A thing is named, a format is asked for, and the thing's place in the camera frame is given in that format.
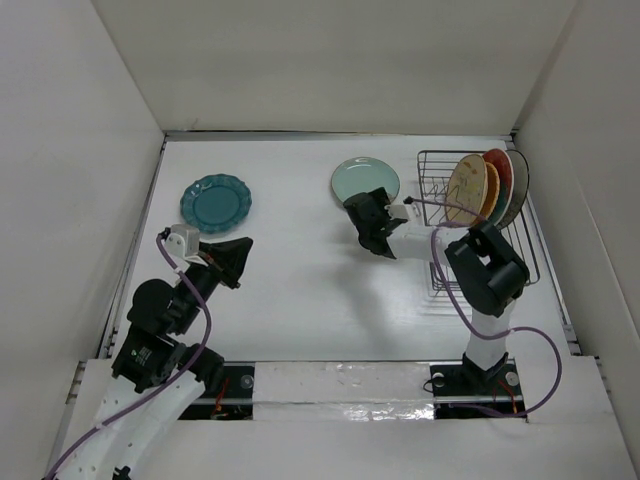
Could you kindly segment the light blue flower plate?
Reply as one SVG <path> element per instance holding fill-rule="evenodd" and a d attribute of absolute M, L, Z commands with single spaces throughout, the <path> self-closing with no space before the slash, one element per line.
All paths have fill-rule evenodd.
<path fill-rule="evenodd" d="M 383 188 L 390 201 L 401 187 L 397 172 L 386 162 L 373 157 L 354 157 L 343 161 L 333 171 L 330 188 L 337 204 L 359 193 Z"/>

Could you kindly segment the beige bird plate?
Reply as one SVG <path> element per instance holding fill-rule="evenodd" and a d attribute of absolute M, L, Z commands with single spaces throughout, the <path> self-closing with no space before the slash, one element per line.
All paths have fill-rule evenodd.
<path fill-rule="evenodd" d="M 488 189 L 487 167 L 479 154 L 463 157 L 447 185 L 445 216 L 448 221 L 470 225 L 481 213 Z"/>

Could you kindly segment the orange woven plate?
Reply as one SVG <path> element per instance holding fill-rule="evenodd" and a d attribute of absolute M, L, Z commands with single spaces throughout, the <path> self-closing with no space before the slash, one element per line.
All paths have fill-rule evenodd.
<path fill-rule="evenodd" d="M 482 207 L 481 214 L 485 218 L 489 218 L 493 213 L 500 194 L 500 177 L 496 167 L 489 163 L 485 163 L 486 166 L 486 179 L 487 179 L 487 193 L 485 201 Z"/>

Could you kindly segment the red plate blue flower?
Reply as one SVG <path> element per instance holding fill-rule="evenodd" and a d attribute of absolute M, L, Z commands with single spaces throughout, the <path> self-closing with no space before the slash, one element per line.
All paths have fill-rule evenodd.
<path fill-rule="evenodd" d="M 486 163 L 495 167 L 499 177 L 500 187 L 498 200 L 489 217 L 491 222 L 498 225 L 506 214 L 507 207 L 512 199 L 514 178 L 513 165 L 509 155 L 504 150 L 498 148 L 488 150 L 483 154 L 483 158 Z"/>

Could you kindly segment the grey tree plate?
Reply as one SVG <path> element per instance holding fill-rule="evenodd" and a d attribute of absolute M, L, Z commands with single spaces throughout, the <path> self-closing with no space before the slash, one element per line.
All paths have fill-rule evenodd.
<path fill-rule="evenodd" d="M 529 164 L 526 157 L 519 150 L 509 149 L 506 153 L 511 160 L 513 170 L 513 192 L 509 205 L 497 224 L 499 230 L 510 225 L 520 213 L 527 198 L 530 181 Z"/>

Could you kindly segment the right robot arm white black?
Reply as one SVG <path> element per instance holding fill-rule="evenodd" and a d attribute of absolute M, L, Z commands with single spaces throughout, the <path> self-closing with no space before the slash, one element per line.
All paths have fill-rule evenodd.
<path fill-rule="evenodd" d="M 393 205 L 378 188 L 349 197 L 343 207 L 364 249 L 452 271 L 472 309 L 471 317 L 463 320 L 470 339 L 462 357 L 462 381 L 470 391 L 484 393 L 497 383 L 506 364 L 511 313 L 529 282 L 529 269 L 491 222 L 425 226 L 413 218 L 415 201 L 410 197 Z"/>

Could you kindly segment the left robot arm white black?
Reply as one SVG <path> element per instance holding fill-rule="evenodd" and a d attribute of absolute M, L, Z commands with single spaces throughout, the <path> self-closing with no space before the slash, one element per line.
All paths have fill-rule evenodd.
<path fill-rule="evenodd" d="M 48 479 L 137 479 L 172 425 L 200 396 L 225 388 L 224 359 L 207 346 L 207 301 L 240 286 L 253 241 L 203 242 L 197 229 L 173 225 L 156 246 L 179 280 L 140 284 L 128 332 L 111 365 L 93 425 L 46 473 Z"/>

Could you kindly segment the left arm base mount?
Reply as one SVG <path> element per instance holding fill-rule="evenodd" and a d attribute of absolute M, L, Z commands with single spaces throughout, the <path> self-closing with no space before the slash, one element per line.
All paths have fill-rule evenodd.
<path fill-rule="evenodd" d="M 180 420 L 237 421 L 253 418 L 255 364 L 231 362 L 224 366 L 216 391 L 207 390 L 179 417 Z"/>

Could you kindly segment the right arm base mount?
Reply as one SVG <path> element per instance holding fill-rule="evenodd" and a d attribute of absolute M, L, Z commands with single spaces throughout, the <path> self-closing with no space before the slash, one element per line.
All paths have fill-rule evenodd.
<path fill-rule="evenodd" d="M 429 365 L 423 390 L 432 395 L 437 420 L 491 418 L 483 409 L 511 417 L 525 410 L 516 363 L 506 359 L 488 373 L 462 360 Z"/>

